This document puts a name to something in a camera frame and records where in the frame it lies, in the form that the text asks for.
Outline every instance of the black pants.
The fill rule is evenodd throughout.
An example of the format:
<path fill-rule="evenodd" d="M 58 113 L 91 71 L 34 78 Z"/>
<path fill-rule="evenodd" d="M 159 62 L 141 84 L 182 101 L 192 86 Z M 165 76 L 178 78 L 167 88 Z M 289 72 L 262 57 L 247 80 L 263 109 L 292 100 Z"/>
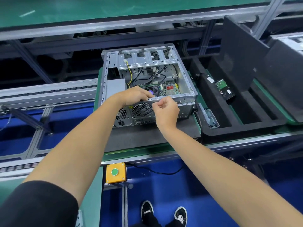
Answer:
<path fill-rule="evenodd" d="M 132 225 L 131 227 L 161 227 L 157 218 L 152 213 L 145 214 L 145 223 L 139 223 Z M 179 220 L 173 219 L 170 223 L 165 225 L 165 227 L 183 227 Z"/>

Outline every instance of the black mat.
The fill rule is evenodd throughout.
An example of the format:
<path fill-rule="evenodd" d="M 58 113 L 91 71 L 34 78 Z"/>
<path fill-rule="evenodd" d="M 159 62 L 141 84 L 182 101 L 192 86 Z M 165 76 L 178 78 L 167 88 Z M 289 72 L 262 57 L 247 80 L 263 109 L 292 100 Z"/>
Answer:
<path fill-rule="evenodd" d="M 193 116 L 178 121 L 177 128 L 190 137 L 200 137 L 200 132 Z M 156 124 L 119 127 L 112 129 L 105 152 L 166 142 L 167 141 L 157 128 Z"/>

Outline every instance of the shoe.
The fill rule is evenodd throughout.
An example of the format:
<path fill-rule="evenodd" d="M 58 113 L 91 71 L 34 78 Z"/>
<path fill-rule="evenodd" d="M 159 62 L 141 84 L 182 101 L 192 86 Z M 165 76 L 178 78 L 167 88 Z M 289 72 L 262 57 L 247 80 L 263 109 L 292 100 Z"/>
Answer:
<path fill-rule="evenodd" d="M 175 219 L 179 220 L 181 222 L 181 224 L 183 225 L 183 227 L 186 226 L 187 223 L 187 212 L 186 209 L 182 206 L 180 206 L 176 212 L 175 212 Z"/>
<path fill-rule="evenodd" d="M 144 221 L 143 221 L 144 216 L 147 213 L 154 214 L 154 208 L 153 208 L 152 204 L 150 203 L 150 201 L 143 202 L 143 204 L 141 206 L 141 219 L 142 219 L 143 223 L 144 223 Z"/>

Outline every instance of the hand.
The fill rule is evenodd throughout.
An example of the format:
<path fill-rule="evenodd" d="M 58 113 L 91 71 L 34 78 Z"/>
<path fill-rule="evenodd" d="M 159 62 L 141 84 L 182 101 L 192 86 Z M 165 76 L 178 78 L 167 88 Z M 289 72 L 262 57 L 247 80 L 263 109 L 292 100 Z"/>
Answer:
<path fill-rule="evenodd" d="M 157 103 L 153 103 L 152 108 L 156 115 L 157 126 L 161 132 L 165 129 L 176 128 L 180 109 L 170 96 L 162 98 Z"/>
<path fill-rule="evenodd" d="M 149 91 L 142 89 L 139 86 L 129 88 L 123 92 L 118 92 L 113 96 L 118 97 L 121 102 L 121 107 L 132 105 L 140 100 L 148 100 L 148 98 L 154 97 Z"/>

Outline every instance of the black sleeve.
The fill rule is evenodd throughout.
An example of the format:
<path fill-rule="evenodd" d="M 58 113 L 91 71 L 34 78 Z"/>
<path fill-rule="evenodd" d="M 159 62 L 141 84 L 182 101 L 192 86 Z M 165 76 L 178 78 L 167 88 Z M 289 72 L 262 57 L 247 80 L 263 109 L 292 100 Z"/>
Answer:
<path fill-rule="evenodd" d="M 75 227 L 78 202 L 44 181 L 20 184 L 0 207 L 0 227 Z"/>

